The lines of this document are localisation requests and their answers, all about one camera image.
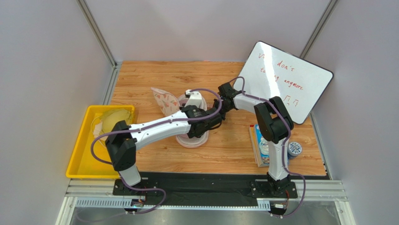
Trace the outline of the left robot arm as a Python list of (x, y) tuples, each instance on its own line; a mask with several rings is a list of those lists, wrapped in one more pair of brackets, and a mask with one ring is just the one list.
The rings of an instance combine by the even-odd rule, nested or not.
[(171, 136), (200, 138), (221, 122), (222, 115), (216, 108), (204, 111), (189, 105), (168, 117), (144, 124), (127, 125), (120, 121), (114, 126), (105, 145), (113, 169), (126, 185), (133, 187), (141, 182), (136, 165), (138, 150)]

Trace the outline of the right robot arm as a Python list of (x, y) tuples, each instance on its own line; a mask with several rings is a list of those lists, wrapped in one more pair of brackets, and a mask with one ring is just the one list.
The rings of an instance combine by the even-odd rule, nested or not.
[(287, 143), (294, 127), (293, 121), (279, 96), (270, 99), (237, 91), (229, 82), (218, 87), (222, 99), (220, 111), (223, 118), (232, 109), (254, 113), (259, 130), (268, 142), (269, 168), (267, 173), (270, 192), (278, 193), (287, 189), (291, 180), (287, 168)]

